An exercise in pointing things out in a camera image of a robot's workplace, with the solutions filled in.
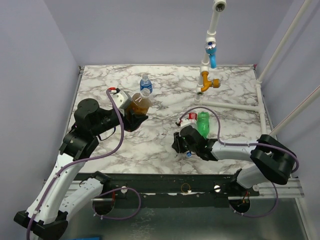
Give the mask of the blue label Pocari bottle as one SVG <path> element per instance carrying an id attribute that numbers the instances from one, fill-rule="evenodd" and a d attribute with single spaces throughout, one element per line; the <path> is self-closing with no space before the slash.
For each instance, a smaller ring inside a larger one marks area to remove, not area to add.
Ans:
<path id="1" fill-rule="evenodd" d="M 143 89 L 148 89 L 150 91 L 150 93 L 153 92 L 153 85 L 152 85 L 152 82 L 151 80 L 149 79 L 149 76 L 148 74 L 144 73 L 142 75 L 142 78 L 140 80 L 140 90 L 143 90 Z"/>

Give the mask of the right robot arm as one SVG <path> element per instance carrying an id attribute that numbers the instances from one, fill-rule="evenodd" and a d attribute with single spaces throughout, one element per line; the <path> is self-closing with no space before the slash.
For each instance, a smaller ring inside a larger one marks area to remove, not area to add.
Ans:
<path id="1" fill-rule="evenodd" d="M 187 125 L 173 134 L 171 147 L 177 153 L 194 153 L 204 161 L 238 160 L 254 163 L 234 174 L 230 191 L 236 196 L 265 182 L 286 185 L 297 165 L 297 156 L 267 134 L 262 134 L 257 141 L 223 143 L 217 138 L 204 138 L 197 129 Z"/>

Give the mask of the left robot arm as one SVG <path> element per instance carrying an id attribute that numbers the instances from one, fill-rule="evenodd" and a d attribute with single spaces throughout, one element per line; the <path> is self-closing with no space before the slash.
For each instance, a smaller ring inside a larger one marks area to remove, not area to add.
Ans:
<path id="1" fill-rule="evenodd" d="M 132 132 L 148 118 L 130 110 L 125 114 L 113 108 L 100 108 L 92 98 L 82 100 L 74 112 L 75 123 L 64 137 L 54 168 L 35 201 L 19 211 L 14 221 L 26 228 L 28 240 L 58 240 L 70 220 L 92 198 L 107 197 L 111 191 L 109 177 L 94 173 L 87 182 L 66 196 L 74 178 L 85 165 L 100 141 L 100 134 L 120 126 L 121 132 Z"/>

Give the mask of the green plastic bottle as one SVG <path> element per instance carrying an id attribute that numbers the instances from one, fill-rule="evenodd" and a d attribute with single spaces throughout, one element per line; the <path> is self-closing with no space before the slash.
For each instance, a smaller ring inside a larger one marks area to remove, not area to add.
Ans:
<path id="1" fill-rule="evenodd" d="M 197 130 L 205 139 L 210 133 L 210 115 L 208 112 L 199 112 L 197 115 Z"/>

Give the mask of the clear bottle red cap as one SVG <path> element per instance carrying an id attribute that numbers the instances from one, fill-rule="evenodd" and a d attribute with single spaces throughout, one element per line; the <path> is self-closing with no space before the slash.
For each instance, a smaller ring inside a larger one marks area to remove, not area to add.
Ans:
<path id="1" fill-rule="evenodd" d="M 187 119 L 193 123 L 196 124 L 198 120 L 198 114 L 196 112 L 189 112 L 187 115 Z"/>

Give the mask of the gold red label bottle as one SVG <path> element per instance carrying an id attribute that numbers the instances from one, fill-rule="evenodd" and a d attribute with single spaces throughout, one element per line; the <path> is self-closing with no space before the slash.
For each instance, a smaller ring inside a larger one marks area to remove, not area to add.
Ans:
<path id="1" fill-rule="evenodd" d="M 147 112 L 151 106 L 150 95 L 150 91 L 146 88 L 138 93 L 135 93 L 132 96 L 132 102 L 126 111 L 133 110 L 135 114 L 147 115 Z"/>

